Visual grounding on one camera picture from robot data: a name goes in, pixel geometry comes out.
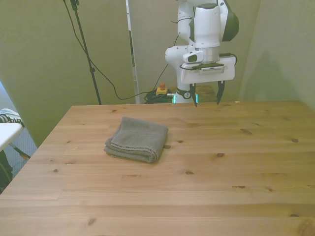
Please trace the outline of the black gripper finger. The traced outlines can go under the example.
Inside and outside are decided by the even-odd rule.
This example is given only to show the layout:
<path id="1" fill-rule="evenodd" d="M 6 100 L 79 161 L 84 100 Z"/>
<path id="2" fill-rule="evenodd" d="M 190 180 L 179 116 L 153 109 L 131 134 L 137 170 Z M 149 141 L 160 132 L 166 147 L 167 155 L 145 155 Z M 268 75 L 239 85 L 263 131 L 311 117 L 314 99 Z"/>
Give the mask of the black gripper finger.
<path id="1" fill-rule="evenodd" d="M 225 88 L 225 81 L 218 81 L 218 93 L 216 96 L 217 104 L 219 104 L 221 101 L 221 98 L 222 98 L 223 93 L 224 93 L 224 88 Z"/>
<path id="2" fill-rule="evenodd" d="M 190 84 L 189 85 L 190 93 L 192 100 L 194 102 L 194 105 L 197 107 L 197 99 L 196 99 L 196 85 L 195 84 Z"/>

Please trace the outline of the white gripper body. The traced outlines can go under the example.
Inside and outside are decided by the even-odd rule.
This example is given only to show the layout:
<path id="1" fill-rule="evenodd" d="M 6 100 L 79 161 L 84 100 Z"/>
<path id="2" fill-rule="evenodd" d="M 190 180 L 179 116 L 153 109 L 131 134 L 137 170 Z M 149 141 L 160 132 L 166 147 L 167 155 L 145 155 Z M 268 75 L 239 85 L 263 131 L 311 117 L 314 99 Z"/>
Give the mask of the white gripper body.
<path id="1" fill-rule="evenodd" d="M 180 65 L 183 84 L 229 81 L 235 78 L 235 57 L 223 57 L 213 63 L 183 63 Z"/>

